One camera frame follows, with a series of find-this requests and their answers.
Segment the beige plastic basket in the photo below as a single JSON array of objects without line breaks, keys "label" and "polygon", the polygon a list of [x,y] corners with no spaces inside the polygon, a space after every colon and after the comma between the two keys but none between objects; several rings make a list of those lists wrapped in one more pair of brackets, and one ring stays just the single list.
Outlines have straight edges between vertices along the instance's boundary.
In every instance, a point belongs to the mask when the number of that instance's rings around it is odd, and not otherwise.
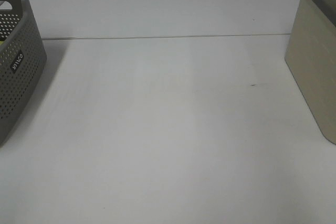
[{"label": "beige plastic basket", "polygon": [[335,143],[335,0],[300,0],[285,62],[322,135]]}]

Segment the grey perforated plastic basket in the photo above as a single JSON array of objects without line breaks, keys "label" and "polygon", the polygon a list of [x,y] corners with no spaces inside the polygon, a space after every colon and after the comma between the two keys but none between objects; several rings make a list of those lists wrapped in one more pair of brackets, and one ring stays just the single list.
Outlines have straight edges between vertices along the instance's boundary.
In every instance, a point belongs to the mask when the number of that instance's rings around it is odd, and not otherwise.
[{"label": "grey perforated plastic basket", "polygon": [[24,111],[46,64],[47,54],[29,0],[1,0],[1,143]]}]

